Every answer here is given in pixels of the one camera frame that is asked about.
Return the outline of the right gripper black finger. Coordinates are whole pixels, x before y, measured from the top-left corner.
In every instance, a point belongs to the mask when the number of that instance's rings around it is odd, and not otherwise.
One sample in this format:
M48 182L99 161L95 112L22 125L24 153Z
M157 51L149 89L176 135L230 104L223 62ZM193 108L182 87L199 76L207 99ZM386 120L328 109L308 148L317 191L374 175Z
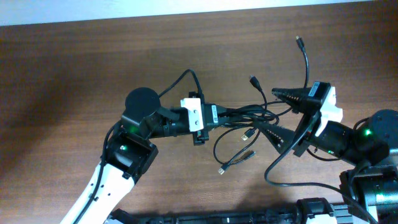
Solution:
M273 88L272 94L288 104L293 113L312 114L313 110L308 101L311 88Z
M291 144L295 133L293 130L266 122L254 122L253 126L265 135L275 150L282 154Z

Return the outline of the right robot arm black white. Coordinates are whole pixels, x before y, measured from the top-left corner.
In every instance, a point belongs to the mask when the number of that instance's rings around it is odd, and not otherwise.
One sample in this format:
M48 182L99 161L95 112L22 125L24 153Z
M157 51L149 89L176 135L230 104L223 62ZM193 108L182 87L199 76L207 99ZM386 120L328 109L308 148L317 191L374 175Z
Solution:
M352 215L369 223L397 220L397 111L379 110L349 128L341 123L343 110L336 106L336 90L329 83L273 88L272 94L303 116L295 131L260 125L265 136L280 138L275 144L280 155L266 169L265 181L284 186L269 179L271 170L289 152L300 157L314 146L354 166L340 174L336 189Z

